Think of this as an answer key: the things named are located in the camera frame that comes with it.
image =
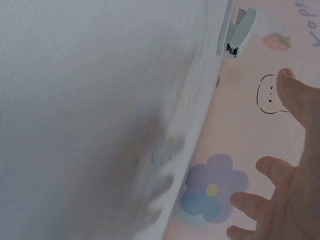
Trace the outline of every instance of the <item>white refrigerator door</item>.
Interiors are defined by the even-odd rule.
[[[1,239],[162,237],[218,80],[227,5],[0,1]],[[161,175],[174,180],[159,219],[133,232],[131,197]]]

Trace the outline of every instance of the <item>strawberry print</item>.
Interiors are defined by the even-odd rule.
[[[270,33],[262,41],[266,47],[276,51],[288,51],[291,48],[290,37],[278,33]]]

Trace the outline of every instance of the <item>yellow flower center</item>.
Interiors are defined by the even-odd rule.
[[[218,195],[219,193],[219,188],[216,184],[211,183],[209,184],[206,189],[205,189],[205,193],[209,196],[209,197],[213,197]]]

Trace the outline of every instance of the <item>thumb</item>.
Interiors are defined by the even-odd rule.
[[[278,73],[276,90],[283,105],[306,128],[310,103],[317,89],[296,80],[294,72],[284,68]]]

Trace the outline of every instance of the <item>purple flower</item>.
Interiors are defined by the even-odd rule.
[[[246,191],[249,181],[246,173],[233,170],[229,155],[216,154],[206,164],[191,167],[185,184],[182,209],[189,215],[202,215],[207,222],[218,224],[233,212],[231,195]]]

